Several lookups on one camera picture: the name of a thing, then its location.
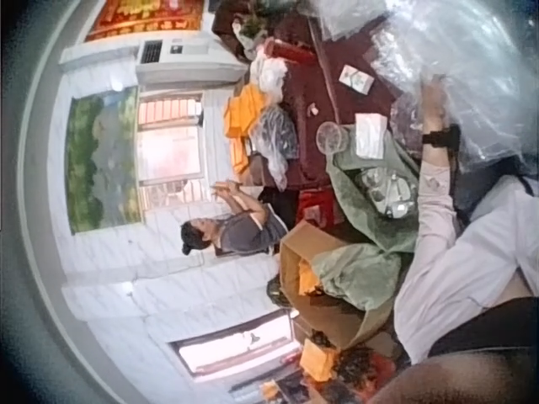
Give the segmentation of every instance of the black wristband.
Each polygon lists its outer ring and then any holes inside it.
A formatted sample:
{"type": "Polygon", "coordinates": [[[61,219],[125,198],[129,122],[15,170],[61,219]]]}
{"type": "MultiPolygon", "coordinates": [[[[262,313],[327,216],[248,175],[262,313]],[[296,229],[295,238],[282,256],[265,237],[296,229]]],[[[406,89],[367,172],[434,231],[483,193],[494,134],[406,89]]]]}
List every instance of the black wristband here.
{"type": "Polygon", "coordinates": [[[461,127],[453,124],[447,129],[430,132],[428,135],[423,135],[422,142],[424,145],[432,145],[437,148],[447,147],[453,151],[458,151],[461,144],[461,127]]]}

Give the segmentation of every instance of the wall-mounted air conditioner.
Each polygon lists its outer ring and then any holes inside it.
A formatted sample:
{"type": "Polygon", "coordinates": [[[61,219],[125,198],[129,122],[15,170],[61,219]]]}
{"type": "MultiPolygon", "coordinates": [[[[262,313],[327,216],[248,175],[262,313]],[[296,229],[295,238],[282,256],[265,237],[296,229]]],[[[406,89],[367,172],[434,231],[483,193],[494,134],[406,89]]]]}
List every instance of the wall-mounted air conditioner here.
{"type": "Polygon", "coordinates": [[[139,85],[237,82],[247,67],[211,38],[147,40],[136,63],[139,85]]]}

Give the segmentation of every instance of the small card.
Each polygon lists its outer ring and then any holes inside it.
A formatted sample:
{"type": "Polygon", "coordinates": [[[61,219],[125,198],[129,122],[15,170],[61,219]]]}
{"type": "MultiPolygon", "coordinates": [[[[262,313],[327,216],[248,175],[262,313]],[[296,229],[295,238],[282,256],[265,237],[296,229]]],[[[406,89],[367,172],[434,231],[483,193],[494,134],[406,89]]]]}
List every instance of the small card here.
{"type": "Polygon", "coordinates": [[[374,78],[364,72],[360,72],[355,67],[344,65],[339,81],[345,86],[353,88],[358,93],[367,95],[371,90],[374,78]]]}

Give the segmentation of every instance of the window frame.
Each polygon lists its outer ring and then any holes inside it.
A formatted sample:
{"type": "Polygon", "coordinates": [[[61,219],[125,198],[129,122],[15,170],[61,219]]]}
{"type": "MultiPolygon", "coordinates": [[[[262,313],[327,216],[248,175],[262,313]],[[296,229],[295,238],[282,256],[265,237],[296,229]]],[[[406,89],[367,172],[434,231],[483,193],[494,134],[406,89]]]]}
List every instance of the window frame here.
{"type": "Polygon", "coordinates": [[[299,342],[297,342],[295,338],[292,318],[293,317],[291,315],[291,311],[287,309],[279,309],[277,311],[271,312],[268,315],[261,316],[259,318],[251,320],[249,322],[242,323],[234,327],[229,327],[224,330],[212,332],[212,333],[202,335],[199,337],[187,338],[185,340],[171,342],[169,343],[169,346],[172,348],[174,353],[178,356],[180,363],[183,365],[185,370],[189,373],[189,375],[193,379],[199,380],[199,381],[214,380],[217,378],[225,377],[225,375],[223,374],[227,374],[228,370],[242,368],[248,365],[249,363],[257,361],[257,359],[263,359],[266,355],[270,355],[273,352],[278,352],[279,350],[286,348],[288,346],[294,345],[299,348],[300,344],[299,342]],[[217,339],[231,337],[235,334],[239,334],[243,332],[249,332],[256,329],[257,327],[263,326],[267,322],[271,322],[283,316],[288,317],[288,322],[290,325],[290,335],[291,335],[290,339],[287,338],[285,341],[282,341],[282,342],[280,342],[280,340],[276,340],[270,344],[264,345],[263,347],[253,349],[252,351],[241,353],[239,355],[236,355],[230,358],[221,359],[214,363],[207,364],[204,366],[206,368],[209,368],[206,371],[191,370],[186,359],[180,353],[181,348],[198,345],[202,343],[210,343],[217,339]]]}
{"type": "MultiPolygon", "coordinates": [[[[195,99],[201,104],[201,113],[203,114],[204,112],[204,92],[200,90],[199,91],[170,90],[170,91],[139,93],[138,103],[136,106],[136,125],[135,125],[136,148],[134,150],[134,153],[135,153],[135,160],[136,160],[136,181],[137,181],[137,188],[138,188],[138,194],[139,194],[138,195],[139,201],[141,203],[141,207],[146,212],[155,211],[155,210],[177,209],[178,206],[186,205],[191,202],[180,202],[177,205],[170,205],[170,206],[151,206],[145,202],[146,201],[145,193],[147,191],[144,188],[166,186],[168,183],[184,181],[184,180],[186,181],[198,180],[199,186],[202,189],[207,188],[207,182],[206,182],[207,161],[205,159],[204,124],[200,125],[199,115],[196,115],[193,117],[187,117],[187,118],[176,118],[173,120],[146,123],[146,124],[139,123],[140,108],[143,103],[165,101],[167,99],[172,99],[172,100],[195,99]],[[179,127],[196,127],[197,129],[200,171],[198,173],[178,175],[178,176],[173,176],[173,177],[140,180],[139,171],[138,171],[140,165],[139,165],[139,155],[138,155],[137,149],[138,149],[138,141],[140,140],[141,134],[150,130],[151,131],[166,130],[166,129],[173,129],[173,128],[179,128],[179,127]]],[[[200,200],[193,200],[192,202],[206,202],[207,200],[208,200],[208,195],[205,192],[201,191],[200,200]]]]}

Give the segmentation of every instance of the red banner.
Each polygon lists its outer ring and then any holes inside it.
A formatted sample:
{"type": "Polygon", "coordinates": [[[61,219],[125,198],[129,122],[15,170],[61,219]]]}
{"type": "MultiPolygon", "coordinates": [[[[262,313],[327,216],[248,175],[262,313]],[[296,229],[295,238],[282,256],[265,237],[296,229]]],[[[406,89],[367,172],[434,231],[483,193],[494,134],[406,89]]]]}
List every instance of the red banner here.
{"type": "Polygon", "coordinates": [[[107,0],[86,41],[172,29],[200,30],[204,0],[107,0]]]}

